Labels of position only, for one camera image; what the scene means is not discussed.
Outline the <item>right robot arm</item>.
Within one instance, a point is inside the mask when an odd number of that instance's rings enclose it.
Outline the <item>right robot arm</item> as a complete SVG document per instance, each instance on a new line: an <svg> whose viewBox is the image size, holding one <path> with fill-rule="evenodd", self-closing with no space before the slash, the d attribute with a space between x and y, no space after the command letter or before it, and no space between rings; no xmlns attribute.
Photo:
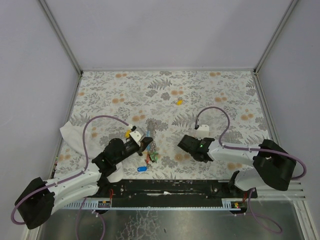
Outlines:
<svg viewBox="0 0 320 240"><path fill-rule="evenodd" d="M296 167L296 161L284 156L285 151L272 140L245 146L232 143L231 149L210 137L197 139L184 135L177 145L198 162L224 161L249 166L250 169L234 172L230 184L242 191L269 186L287 191Z"/></svg>

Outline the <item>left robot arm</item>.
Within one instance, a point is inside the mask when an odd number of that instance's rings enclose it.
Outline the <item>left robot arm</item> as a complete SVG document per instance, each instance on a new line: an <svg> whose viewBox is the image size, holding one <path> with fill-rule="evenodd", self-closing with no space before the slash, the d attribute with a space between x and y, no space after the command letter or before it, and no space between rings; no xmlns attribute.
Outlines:
<svg viewBox="0 0 320 240"><path fill-rule="evenodd" d="M94 158L87 168L78 169L62 177L43 180L33 179L15 201L15 209L19 212L29 230L45 223L50 216L64 206L84 197L95 195L105 185L108 177L126 158L143 151L153 142L152 137L144 137L136 143L132 137L126 141L113 138L105 149Z"/></svg>

